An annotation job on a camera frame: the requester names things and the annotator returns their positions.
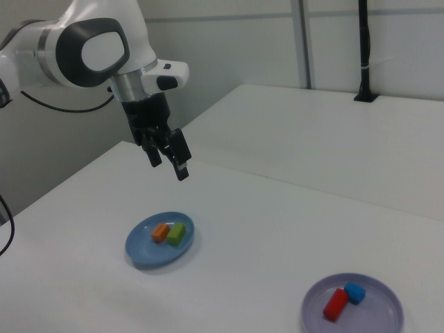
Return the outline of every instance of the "black cable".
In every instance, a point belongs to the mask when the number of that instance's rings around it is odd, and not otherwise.
[[[21,93],[22,93],[23,96],[25,96],[26,98],[32,100],[32,102],[35,102],[38,105],[44,106],[44,107],[46,107],[48,109],[51,109],[51,110],[60,111],[60,112],[66,112],[66,113],[88,113],[88,112],[97,111],[97,110],[107,106],[114,99],[114,96],[111,96],[105,103],[100,104],[99,106],[96,106],[95,108],[91,108],[91,109],[86,109],[86,110],[67,110],[67,109],[57,108],[55,106],[51,106],[49,104],[43,103],[43,102],[35,99],[34,97],[28,95],[26,92],[21,92]]]
[[[6,250],[9,248],[9,246],[12,243],[12,240],[14,239],[14,234],[15,234],[15,223],[14,223],[14,218],[12,217],[12,213],[8,207],[8,205],[6,204],[6,201],[3,199],[3,197],[0,194],[0,202],[1,204],[5,207],[6,213],[8,214],[9,217],[9,221],[11,223],[11,235],[9,237],[9,241],[8,243],[5,245],[5,247],[3,248],[3,250],[0,251],[0,256],[2,256]]]

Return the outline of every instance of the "white wall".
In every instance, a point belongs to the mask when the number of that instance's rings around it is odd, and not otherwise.
[[[183,127],[243,83],[306,87],[297,2],[139,0],[159,58],[191,69],[188,86],[167,94],[171,126]],[[0,0],[0,35],[25,19],[55,19],[70,3]],[[85,108],[106,100],[105,88],[30,93],[62,108]],[[121,140],[133,139],[117,102],[74,115],[18,96],[0,110],[0,193],[16,214]]]
[[[55,19],[69,4],[70,0],[0,0],[0,40],[19,22]],[[88,108],[110,96],[106,86],[29,92],[61,108]],[[115,101],[91,114],[62,114],[17,96],[0,109],[0,193],[17,214],[122,140],[131,141],[132,135]]]
[[[314,89],[357,92],[361,82],[357,0],[306,0]],[[444,100],[444,3],[368,1],[372,91]]]

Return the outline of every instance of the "blue block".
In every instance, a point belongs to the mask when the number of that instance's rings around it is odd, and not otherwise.
[[[350,303],[355,305],[358,305],[366,297],[366,290],[353,282],[347,283],[344,290],[348,294]]]

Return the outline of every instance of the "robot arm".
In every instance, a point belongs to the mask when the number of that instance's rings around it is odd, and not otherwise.
[[[177,177],[191,158],[180,129],[168,126],[164,92],[183,87],[187,64],[157,59],[137,0],[73,0],[59,20],[27,21],[0,45],[0,108],[35,86],[110,83],[135,142],[153,167],[168,157]]]

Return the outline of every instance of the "plate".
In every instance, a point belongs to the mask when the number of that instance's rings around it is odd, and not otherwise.
[[[151,233],[159,223],[172,227],[174,223],[185,224],[187,232],[178,246],[172,246],[164,241],[155,243]],[[125,250],[135,264],[159,266],[172,262],[185,253],[194,239],[194,222],[185,214],[165,212],[148,217],[130,232],[125,243]]]
[[[323,309],[334,291],[354,282],[366,290],[358,305],[348,303],[338,320],[324,318]],[[398,297],[382,282],[366,275],[344,273],[317,282],[302,302],[305,333],[400,333],[404,312]]]

